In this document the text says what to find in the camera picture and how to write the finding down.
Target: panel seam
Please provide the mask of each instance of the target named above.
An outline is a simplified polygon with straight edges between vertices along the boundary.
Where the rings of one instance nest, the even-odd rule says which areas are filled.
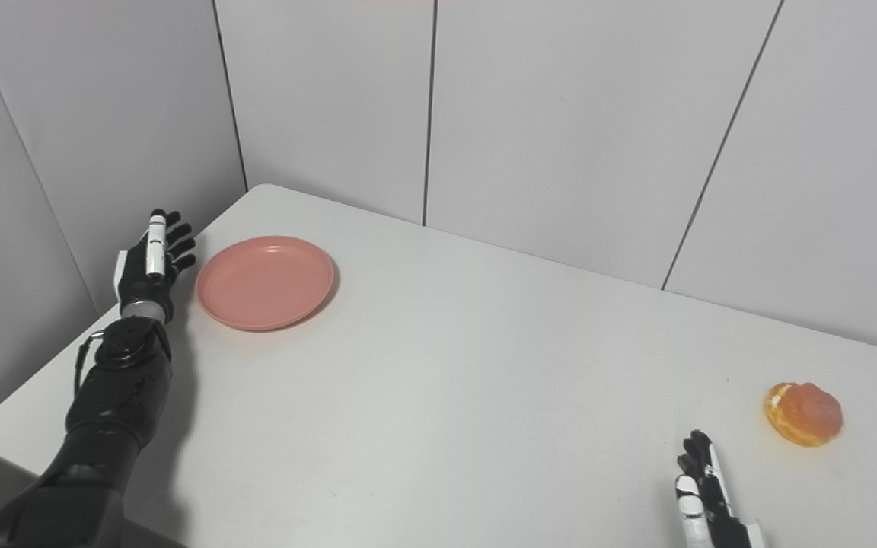
[[[710,172],[706,175],[706,180],[703,182],[703,188],[699,191],[699,197],[696,198],[696,205],[692,208],[692,214],[689,215],[689,222],[686,223],[685,230],[682,231],[682,238],[679,240],[678,247],[675,248],[675,255],[672,256],[671,264],[668,265],[668,272],[665,274],[665,280],[662,281],[662,291],[665,291],[665,287],[668,287],[668,279],[671,278],[672,271],[675,270],[675,264],[678,262],[679,254],[682,253],[682,247],[685,245],[686,238],[689,237],[689,231],[692,229],[692,225],[696,221],[696,215],[699,214],[699,209],[703,205],[703,197],[706,196],[706,190],[710,187],[710,180],[716,172],[716,165],[719,164],[720,156],[723,154],[723,149],[726,146],[727,140],[730,138],[730,132],[737,120],[737,115],[740,114],[742,103],[744,103],[744,99],[746,98],[746,91],[748,91],[749,86],[751,86],[753,76],[755,76],[756,69],[760,65],[760,59],[763,58],[763,52],[767,48],[767,43],[770,42],[770,35],[773,33],[773,27],[777,24],[777,17],[780,16],[780,10],[782,9],[783,0],[780,0],[780,3],[777,3],[777,9],[773,12],[770,26],[767,27],[767,33],[763,37],[763,43],[760,44],[760,49],[756,53],[756,59],[753,59],[753,65],[751,69],[749,69],[749,76],[746,77],[746,83],[742,88],[740,98],[737,100],[737,105],[735,105],[735,108],[733,109],[733,115],[730,116],[730,121],[726,126],[726,131],[723,132],[723,139],[720,140],[719,147],[716,149],[716,156],[713,157],[713,163],[710,165]]]
[[[236,135],[236,150],[239,152],[239,167],[243,171],[244,191],[250,191],[250,181],[246,177],[246,159],[243,157],[243,142],[239,136],[239,121],[236,119],[236,103],[232,100],[232,81],[229,79],[229,63],[225,58],[225,45],[222,42],[222,22],[218,18],[218,2],[212,0],[212,14],[215,15],[215,34],[218,36],[218,52],[222,57],[222,73],[225,75],[225,90],[229,96],[229,111],[232,114],[232,131]]]
[[[432,169],[432,105],[435,103],[435,38],[439,34],[439,0],[432,0],[432,58],[429,62],[429,109],[425,128],[425,186],[422,191],[422,226],[429,215],[429,171]]]

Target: robotic arm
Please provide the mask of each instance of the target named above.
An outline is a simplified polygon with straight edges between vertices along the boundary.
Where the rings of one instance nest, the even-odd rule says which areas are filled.
[[[149,230],[118,257],[121,319],[81,346],[66,438],[53,463],[0,510],[0,546],[117,548],[122,498],[137,455],[152,440],[171,385],[164,324],[178,273],[195,264],[191,226],[156,209]],[[91,340],[102,339],[80,385]]]

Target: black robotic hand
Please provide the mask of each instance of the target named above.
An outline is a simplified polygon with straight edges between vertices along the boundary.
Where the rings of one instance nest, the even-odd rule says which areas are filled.
[[[194,254],[189,253],[195,249],[191,225],[180,222],[179,212],[154,209],[142,238],[118,256],[115,281],[122,316],[153,317],[152,306],[157,305],[164,313],[159,319],[171,322],[171,286],[178,273],[195,264]]]

